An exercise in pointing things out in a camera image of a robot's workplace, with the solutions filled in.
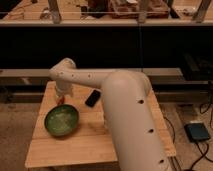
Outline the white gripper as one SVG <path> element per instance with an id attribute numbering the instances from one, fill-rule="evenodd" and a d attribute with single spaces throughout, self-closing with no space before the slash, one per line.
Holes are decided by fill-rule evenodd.
<path id="1" fill-rule="evenodd" d="M 72 94 L 72 84 L 65 81 L 57 81 L 55 85 L 55 90 L 56 94 L 58 95 L 56 98 L 58 104 L 60 98 L 63 98 L 62 96 Z"/>

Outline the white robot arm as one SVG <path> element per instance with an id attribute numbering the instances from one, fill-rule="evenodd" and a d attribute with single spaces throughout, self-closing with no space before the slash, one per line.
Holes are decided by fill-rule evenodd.
<path id="1" fill-rule="evenodd" d="M 147 101 L 149 78 L 122 69 L 78 69 L 65 58 L 50 69 L 56 94 L 72 84 L 97 88 L 121 171 L 172 171 Z"/>

